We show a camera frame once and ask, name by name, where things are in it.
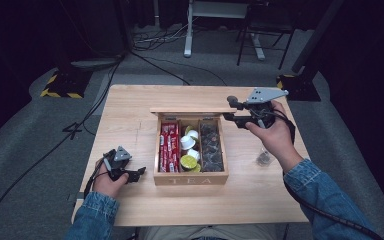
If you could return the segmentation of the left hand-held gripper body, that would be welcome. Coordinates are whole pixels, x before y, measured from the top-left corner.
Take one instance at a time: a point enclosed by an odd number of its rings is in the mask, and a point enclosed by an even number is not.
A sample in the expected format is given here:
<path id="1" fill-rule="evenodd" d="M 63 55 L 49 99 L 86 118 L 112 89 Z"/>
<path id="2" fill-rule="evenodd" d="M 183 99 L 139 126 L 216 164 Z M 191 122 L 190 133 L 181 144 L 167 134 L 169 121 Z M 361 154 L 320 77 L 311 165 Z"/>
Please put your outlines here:
<path id="1" fill-rule="evenodd" d="M 104 155 L 103 162 L 108 170 L 108 175 L 113 181 L 117 181 L 125 173 L 137 173 L 136 171 L 126 170 L 132 156 L 122 147 L 112 149 Z"/>

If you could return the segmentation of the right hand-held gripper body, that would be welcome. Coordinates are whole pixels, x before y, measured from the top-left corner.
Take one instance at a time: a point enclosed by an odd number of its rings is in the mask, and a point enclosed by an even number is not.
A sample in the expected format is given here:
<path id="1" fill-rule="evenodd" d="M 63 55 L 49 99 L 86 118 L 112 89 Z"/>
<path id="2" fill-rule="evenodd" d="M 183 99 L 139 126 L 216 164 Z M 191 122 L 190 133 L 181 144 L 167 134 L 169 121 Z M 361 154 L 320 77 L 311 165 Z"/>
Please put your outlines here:
<path id="1" fill-rule="evenodd" d="M 272 100 L 287 96 L 286 90 L 278 88 L 255 87 L 244 102 L 246 110 L 249 111 L 251 121 L 234 121 L 238 128 L 246 128 L 247 122 L 252 122 L 263 129 L 271 127 L 276 118 Z"/>

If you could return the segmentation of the clear plastic cup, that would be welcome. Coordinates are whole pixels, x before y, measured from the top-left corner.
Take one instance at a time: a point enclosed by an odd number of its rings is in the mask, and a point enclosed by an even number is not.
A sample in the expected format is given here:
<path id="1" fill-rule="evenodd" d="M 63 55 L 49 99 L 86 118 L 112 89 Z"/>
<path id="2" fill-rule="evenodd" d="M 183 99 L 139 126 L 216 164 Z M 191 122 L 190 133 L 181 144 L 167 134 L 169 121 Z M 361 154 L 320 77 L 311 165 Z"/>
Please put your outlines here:
<path id="1" fill-rule="evenodd" d="M 256 158 L 257 164 L 260 166 L 268 166 L 273 161 L 274 161 L 274 157 L 272 156 L 272 154 L 267 149 L 262 147 Z"/>

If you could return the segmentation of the wooden tea box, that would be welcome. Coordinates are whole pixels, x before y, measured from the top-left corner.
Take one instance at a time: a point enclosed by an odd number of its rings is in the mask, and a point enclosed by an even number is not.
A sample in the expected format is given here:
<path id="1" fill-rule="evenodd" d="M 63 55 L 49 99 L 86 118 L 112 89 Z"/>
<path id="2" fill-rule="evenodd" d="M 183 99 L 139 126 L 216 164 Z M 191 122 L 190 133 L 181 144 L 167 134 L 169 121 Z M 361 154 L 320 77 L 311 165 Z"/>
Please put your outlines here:
<path id="1" fill-rule="evenodd" d="M 222 129 L 222 117 L 223 113 L 234 113 L 234 110 L 228 110 L 227 108 L 207 108 L 200 110 L 197 108 L 191 108 L 189 110 L 182 109 L 168 109 L 168 108 L 151 108 L 150 112 L 155 114 L 158 118 L 157 122 L 157 134 L 156 134 L 156 156 L 155 156 L 155 167 L 154 167 L 154 182 L 156 185 L 223 185 L 226 183 L 229 177 L 229 169 L 227 163 L 227 157 L 225 152 L 224 134 Z M 201 133 L 200 123 L 203 121 L 215 122 L 218 126 L 220 135 L 220 144 L 223 158 L 223 172 L 204 172 L 203 171 L 203 160 L 201 150 Z M 169 150 L 168 150 L 168 161 L 167 171 L 160 171 L 160 133 L 161 125 L 163 123 L 177 123 L 179 130 L 179 171 L 171 173 L 169 171 Z M 181 157 L 181 146 L 180 139 L 184 135 L 184 129 L 192 125 L 199 133 L 199 152 L 200 152 L 200 172 L 186 172 L 183 171 L 180 166 Z"/>

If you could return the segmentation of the person's left hand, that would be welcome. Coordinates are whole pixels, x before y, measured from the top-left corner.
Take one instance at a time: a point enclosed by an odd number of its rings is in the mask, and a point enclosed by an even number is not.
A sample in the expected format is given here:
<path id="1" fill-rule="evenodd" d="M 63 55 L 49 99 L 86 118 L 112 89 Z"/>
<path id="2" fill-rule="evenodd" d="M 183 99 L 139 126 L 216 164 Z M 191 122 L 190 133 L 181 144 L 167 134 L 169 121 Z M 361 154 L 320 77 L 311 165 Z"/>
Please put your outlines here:
<path id="1" fill-rule="evenodd" d="M 121 188 L 128 182 L 129 174 L 123 174 L 117 181 L 113 181 L 107 173 L 107 168 L 102 164 L 98 171 L 98 176 L 93 183 L 93 191 L 116 198 Z"/>

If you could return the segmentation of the person's right hand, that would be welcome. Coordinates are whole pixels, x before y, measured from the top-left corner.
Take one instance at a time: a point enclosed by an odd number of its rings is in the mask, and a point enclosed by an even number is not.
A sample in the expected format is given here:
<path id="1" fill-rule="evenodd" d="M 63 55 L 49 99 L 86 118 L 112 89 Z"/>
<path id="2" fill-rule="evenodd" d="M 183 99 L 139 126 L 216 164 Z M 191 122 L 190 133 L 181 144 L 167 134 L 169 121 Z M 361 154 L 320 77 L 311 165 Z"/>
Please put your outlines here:
<path id="1" fill-rule="evenodd" d="M 245 126 L 276 157 L 284 173 L 289 172 L 303 160 L 292 143 L 290 129 L 284 120 L 276 119 L 268 129 L 263 129 L 252 122 L 247 122 Z"/>

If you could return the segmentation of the red stick packet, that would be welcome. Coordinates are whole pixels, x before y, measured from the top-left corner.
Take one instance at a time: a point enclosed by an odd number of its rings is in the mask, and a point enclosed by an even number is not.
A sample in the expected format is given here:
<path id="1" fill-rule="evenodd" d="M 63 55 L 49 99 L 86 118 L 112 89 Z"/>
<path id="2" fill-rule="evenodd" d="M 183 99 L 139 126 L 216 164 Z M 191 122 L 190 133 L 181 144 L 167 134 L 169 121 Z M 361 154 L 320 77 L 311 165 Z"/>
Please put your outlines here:
<path id="1" fill-rule="evenodd" d="M 179 130 L 177 123 L 169 124 L 169 171 L 176 173 L 179 171 Z"/>
<path id="2" fill-rule="evenodd" d="M 169 134 L 169 124 L 163 123 L 161 125 L 160 133 L 160 171 L 167 171 L 167 161 L 168 161 L 168 137 Z"/>

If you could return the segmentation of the yellow-black striped stand base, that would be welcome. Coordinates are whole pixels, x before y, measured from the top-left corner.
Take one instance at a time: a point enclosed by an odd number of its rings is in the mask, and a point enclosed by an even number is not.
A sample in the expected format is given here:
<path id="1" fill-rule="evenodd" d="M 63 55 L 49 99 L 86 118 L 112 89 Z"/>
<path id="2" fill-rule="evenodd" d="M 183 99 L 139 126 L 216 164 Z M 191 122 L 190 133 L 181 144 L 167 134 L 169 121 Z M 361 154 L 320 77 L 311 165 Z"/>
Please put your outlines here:
<path id="1" fill-rule="evenodd" d="M 276 86 L 288 92 L 286 98 L 289 101 L 316 102 L 321 100 L 313 82 L 304 80 L 300 75 L 278 75 Z"/>
<path id="2" fill-rule="evenodd" d="M 85 91 L 91 76 L 92 72 L 90 71 L 55 71 L 48 80 L 40 96 L 81 99 L 85 96 Z"/>

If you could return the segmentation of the pile of dark packets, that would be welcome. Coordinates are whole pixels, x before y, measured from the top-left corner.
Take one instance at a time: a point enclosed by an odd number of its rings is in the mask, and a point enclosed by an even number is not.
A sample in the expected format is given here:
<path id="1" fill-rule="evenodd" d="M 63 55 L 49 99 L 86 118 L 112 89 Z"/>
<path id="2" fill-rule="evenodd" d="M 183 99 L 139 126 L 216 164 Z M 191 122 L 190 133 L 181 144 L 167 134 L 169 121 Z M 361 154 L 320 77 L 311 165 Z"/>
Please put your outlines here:
<path id="1" fill-rule="evenodd" d="M 215 122 L 200 123 L 201 150 L 204 172 L 223 172 L 223 158 L 218 126 Z"/>

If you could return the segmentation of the pile of green-lidded white capsules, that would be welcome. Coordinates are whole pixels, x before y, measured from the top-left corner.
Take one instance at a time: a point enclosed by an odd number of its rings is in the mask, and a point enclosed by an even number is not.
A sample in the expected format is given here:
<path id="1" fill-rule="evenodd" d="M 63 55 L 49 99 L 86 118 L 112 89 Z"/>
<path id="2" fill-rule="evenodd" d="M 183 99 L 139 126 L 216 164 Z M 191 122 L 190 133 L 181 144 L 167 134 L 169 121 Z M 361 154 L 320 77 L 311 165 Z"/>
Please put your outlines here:
<path id="1" fill-rule="evenodd" d="M 200 152 L 199 152 L 199 133 L 192 126 L 188 125 L 184 129 L 184 135 L 180 139 L 181 157 L 180 166 L 186 172 L 200 172 Z"/>

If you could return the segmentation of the dark slanted stand pole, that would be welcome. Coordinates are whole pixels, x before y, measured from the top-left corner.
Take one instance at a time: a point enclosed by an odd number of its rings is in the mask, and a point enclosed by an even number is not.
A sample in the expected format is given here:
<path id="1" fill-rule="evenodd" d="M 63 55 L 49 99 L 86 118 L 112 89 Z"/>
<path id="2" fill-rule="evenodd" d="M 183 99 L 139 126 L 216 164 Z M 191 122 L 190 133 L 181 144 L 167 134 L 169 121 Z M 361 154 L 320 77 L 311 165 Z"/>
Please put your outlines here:
<path id="1" fill-rule="evenodd" d="M 331 2 L 323 17 L 321 18 L 320 22 L 318 23 L 317 27 L 315 28 L 312 36 L 309 38 L 305 47 L 303 48 L 295 63 L 293 64 L 291 70 L 294 73 L 299 73 L 301 68 L 305 66 L 305 64 L 310 58 L 311 53 L 316 48 L 318 42 L 320 41 L 323 34 L 331 24 L 332 20 L 336 16 L 343 2 L 344 0 L 333 0 Z"/>

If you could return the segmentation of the white desk frame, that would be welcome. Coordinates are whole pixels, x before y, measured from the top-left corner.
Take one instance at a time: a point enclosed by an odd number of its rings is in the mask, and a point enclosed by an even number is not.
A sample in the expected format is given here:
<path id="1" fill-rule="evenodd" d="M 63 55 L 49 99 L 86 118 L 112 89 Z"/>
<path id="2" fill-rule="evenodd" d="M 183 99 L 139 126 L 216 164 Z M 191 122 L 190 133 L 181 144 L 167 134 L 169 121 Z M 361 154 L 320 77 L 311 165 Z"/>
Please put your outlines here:
<path id="1" fill-rule="evenodd" d="M 188 0 L 187 33 L 183 55 L 192 55 L 193 21 L 198 17 L 244 19 L 247 3 L 228 2 L 227 0 Z"/>

